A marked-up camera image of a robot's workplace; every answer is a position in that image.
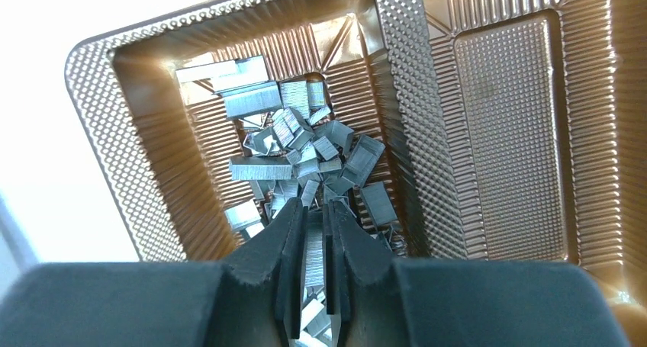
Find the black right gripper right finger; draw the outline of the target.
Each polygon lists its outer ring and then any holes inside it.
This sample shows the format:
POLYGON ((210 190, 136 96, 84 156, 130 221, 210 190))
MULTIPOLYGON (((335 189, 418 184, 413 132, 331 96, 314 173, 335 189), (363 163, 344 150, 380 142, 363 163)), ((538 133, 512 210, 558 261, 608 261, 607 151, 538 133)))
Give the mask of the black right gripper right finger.
POLYGON ((593 279, 560 262, 402 258, 323 210, 336 346, 627 346, 593 279))

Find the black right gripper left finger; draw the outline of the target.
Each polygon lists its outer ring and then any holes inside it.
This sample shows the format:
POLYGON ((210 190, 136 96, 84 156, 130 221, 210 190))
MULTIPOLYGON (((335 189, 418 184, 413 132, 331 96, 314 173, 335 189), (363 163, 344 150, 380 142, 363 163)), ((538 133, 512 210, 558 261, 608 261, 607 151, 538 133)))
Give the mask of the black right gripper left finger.
POLYGON ((291 199, 219 261, 47 263, 1 304, 3 346, 289 346, 307 211, 291 199))

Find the grey staple strip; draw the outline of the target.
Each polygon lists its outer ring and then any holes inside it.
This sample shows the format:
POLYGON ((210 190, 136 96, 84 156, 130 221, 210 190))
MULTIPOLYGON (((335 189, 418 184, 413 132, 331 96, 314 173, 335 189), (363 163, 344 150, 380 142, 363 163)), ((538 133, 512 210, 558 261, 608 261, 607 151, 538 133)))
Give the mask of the grey staple strip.
POLYGON ((323 211, 313 210, 307 215, 305 243, 305 287, 324 285, 323 211))

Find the brown wooden tray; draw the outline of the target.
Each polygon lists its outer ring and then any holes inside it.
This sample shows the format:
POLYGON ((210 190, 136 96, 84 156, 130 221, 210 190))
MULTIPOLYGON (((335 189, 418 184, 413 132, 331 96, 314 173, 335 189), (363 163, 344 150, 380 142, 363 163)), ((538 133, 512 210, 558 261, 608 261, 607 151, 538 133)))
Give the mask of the brown wooden tray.
POLYGON ((399 254, 581 266, 646 344, 646 0, 217 0, 82 41, 66 87, 140 259, 242 243, 243 128, 175 74, 253 56, 384 143, 399 254))

